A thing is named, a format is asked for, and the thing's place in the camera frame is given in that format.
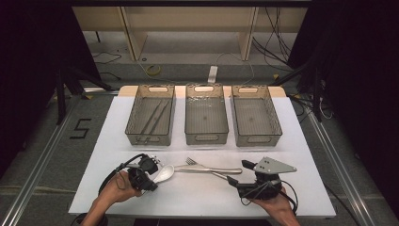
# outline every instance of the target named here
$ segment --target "white table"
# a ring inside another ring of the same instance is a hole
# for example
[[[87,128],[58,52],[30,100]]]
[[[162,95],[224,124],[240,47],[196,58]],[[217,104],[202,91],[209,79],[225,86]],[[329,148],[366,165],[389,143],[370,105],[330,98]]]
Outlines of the white table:
[[[191,157],[208,167],[242,168],[241,160],[258,163],[264,156],[297,168],[297,172],[282,173],[280,178],[290,183],[298,196],[297,215],[309,218],[332,218],[335,211],[323,186],[311,152],[299,126],[289,98],[273,98],[283,135],[275,147],[238,148],[235,146],[229,96],[225,95],[229,123],[226,145],[188,146],[184,134],[184,87],[176,87],[176,108],[172,142],[168,147],[132,146],[124,134],[134,103],[134,97],[115,97],[108,111],[88,167],[70,208],[71,214],[88,211],[97,197],[104,178],[120,163],[139,153],[156,155],[164,164],[184,165]],[[253,183],[255,174],[243,169],[233,175],[240,183]],[[286,186],[287,194],[294,198]],[[175,172],[140,198],[114,204],[110,215],[134,218],[265,218],[267,214],[256,204],[244,206],[235,187],[208,173]]]

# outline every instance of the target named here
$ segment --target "human hand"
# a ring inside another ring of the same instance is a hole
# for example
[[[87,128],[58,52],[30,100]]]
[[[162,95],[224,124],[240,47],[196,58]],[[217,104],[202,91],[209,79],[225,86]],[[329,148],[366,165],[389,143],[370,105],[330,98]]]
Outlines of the human hand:
[[[120,171],[109,180],[100,195],[94,200],[81,225],[98,225],[111,205],[115,202],[127,201],[134,196],[141,196],[141,191],[132,188],[129,174],[126,171]]]
[[[251,200],[252,202],[260,205],[273,219],[280,225],[284,226],[297,226],[299,222],[296,220],[293,210],[289,201],[279,194],[276,198],[270,200]]]

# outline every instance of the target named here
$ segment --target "spoon bowl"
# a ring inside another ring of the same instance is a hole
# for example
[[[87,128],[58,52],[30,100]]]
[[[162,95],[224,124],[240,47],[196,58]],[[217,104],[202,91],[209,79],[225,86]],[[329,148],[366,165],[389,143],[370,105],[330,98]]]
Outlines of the spoon bowl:
[[[166,165],[159,171],[158,175],[156,175],[155,179],[153,179],[153,182],[156,184],[163,182],[169,179],[173,173],[174,167],[172,165]]]

